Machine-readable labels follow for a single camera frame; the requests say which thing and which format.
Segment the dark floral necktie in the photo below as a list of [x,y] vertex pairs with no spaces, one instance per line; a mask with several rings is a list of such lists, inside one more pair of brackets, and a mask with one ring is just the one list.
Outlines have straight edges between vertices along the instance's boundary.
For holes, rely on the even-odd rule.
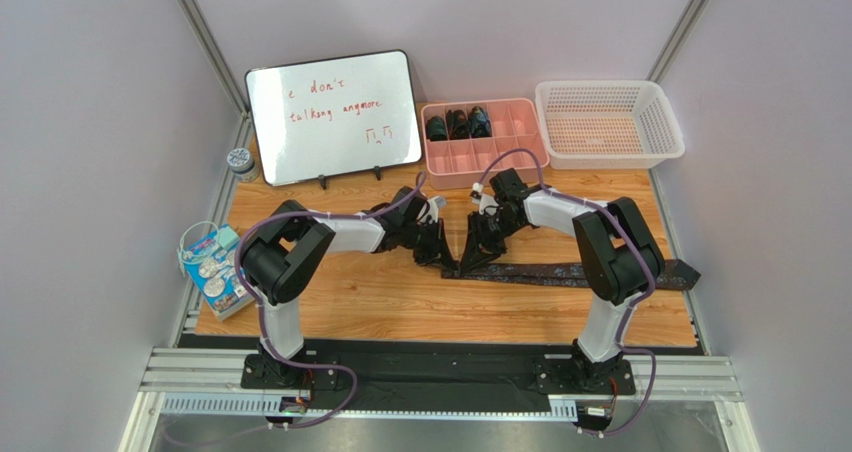
[[[507,284],[588,288],[580,262],[554,264],[491,263],[467,273],[442,271],[443,279],[478,280]],[[657,288],[688,291],[695,287],[701,274],[680,259],[667,259],[663,272],[657,277]]]

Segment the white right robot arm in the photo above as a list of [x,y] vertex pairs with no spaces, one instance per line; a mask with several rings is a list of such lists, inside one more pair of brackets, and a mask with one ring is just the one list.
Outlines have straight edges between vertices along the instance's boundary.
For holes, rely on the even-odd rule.
[[477,270],[506,253],[507,238],[525,227],[549,228],[575,238],[585,279],[595,296],[585,326],[572,344],[567,373],[572,385],[592,392],[616,376],[624,335],[639,302],[652,294],[665,267],[663,255],[636,203],[622,197],[608,203],[525,184],[507,169],[472,187],[477,211],[459,271]]

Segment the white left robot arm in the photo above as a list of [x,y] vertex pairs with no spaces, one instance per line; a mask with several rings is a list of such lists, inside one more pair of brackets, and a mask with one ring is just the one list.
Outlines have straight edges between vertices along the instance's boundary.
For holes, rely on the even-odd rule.
[[304,347],[299,298],[323,259],[333,253],[412,252],[419,266],[455,272],[439,217],[440,198],[403,187],[389,203],[356,214],[309,210],[295,200],[244,234],[235,251],[238,283],[256,300],[261,337],[246,358],[244,389],[294,389],[312,382],[317,364],[296,363]]

